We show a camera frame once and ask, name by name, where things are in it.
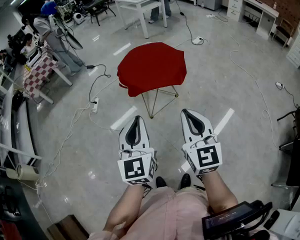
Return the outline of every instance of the gray pants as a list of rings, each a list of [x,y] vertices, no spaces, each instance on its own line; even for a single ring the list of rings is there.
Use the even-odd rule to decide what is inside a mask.
[[[168,0],[163,0],[163,1],[164,1],[164,7],[165,7],[165,15],[170,17],[171,16],[171,10],[170,10],[169,1]],[[155,21],[158,20],[158,17],[159,17],[159,7],[153,8],[151,10],[150,20],[155,22]]]

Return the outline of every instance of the desk leg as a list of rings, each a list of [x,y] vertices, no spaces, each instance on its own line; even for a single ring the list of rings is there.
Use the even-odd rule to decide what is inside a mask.
[[[144,18],[144,13],[142,12],[141,4],[138,3],[136,5],[136,8],[138,10],[138,15],[139,15],[139,19],[140,19],[140,22],[141,22],[141,26],[142,26],[142,31],[143,31],[144,38],[148,39],[149,35],[148,35],[146,21],[145,21],[145,18]]]
[[[122,16],[121,8],[120,8],[119,2],[115,1],[115,6],[116,6],[116,8],[117,8],[117,10],[118,10],[118,14],[119,14],[120,19],[121,19],[121,21],[122,21],[123,27],[124,27],[124,29],[126,30],[128,27],[127,27],[127,25],[126,25],[126,22],[125,22],[124,17]]]
[[[65,81],[69,86],[72,86],[72,82],[69,81],[68,78],[66,78],[66,76],[64,74],[61,73],[61,71],[59,70],[59,68],[57,68],[56,66],[52,68],[54,70],[54,72],[57,73],[57,75],[59,77],[61,77],[63,79],[63,81]]]
[[[44,98],[47,102],[49,102],[50,104],[53,104],[54,101],[52,99],[50,99],[47,95],[45,95],[42,91],[35,89],[36,92],[39,94],[40,97]]]
[[[167,19],[166,19],[165,1],[160,0],[160,2],[161,2],[161,9],[162,9],[163,26],[166,28],[168,25],[167,25]]]

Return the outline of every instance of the power strip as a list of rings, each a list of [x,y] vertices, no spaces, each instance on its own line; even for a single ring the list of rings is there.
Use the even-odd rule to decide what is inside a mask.
[[[96,97],[94,100],[96,103],[93,106],[92,112],[94,112],[95,114],[98,112],[98,105],[99,105],[99,98]]]

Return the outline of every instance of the white desk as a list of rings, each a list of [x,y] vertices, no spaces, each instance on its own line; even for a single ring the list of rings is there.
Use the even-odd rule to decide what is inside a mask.
[[[123,23],[125,30],[128,28],[128,26],[125,22],[124,16],[121,13],[121,8],[137,11],[145,39],[149,38],[148,31],[147,31],[147,25],[146,25],[146,21],[144,18],[144,13],[146,11],[149,11],[149,10],[152,10],[153,8],[161,6],[163,26],[165,28],[167,27],[166,9],[165,9],[164,0],[160,0],[160,2],[159,1],[149,2],[151,0],[113,0],[113,1],[115,1],[115,5],[118,9],[118,13],[119,13],[120,19]]]
[[[262,10],[262,15],[259,21],[256,33],[268,39],[271,33],[271,29],[279,16],[279,12],[266,5],[265,3],[259,3],[257,0],[229,0],[227,16],[236,22],[240,22],[245,14],[246,3],[252,4],[255,7]]]

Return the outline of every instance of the black shoe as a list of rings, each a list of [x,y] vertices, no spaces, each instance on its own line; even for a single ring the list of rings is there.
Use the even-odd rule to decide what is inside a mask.
[[[184,189],[184,188],[187,188],[187,187],[190,187],[191,186],[191,178],[190,178],[190,175],[188,173],[185,173],[183,176],[182,176],[182,179],[181,179],[181,183],[180,183],[180,189]]]
[[[165,182],[165,180],[162,177],[156,177],[155,179],[155,185],[157,188],[162,188],[162,187],[166,187],[167,183]]]

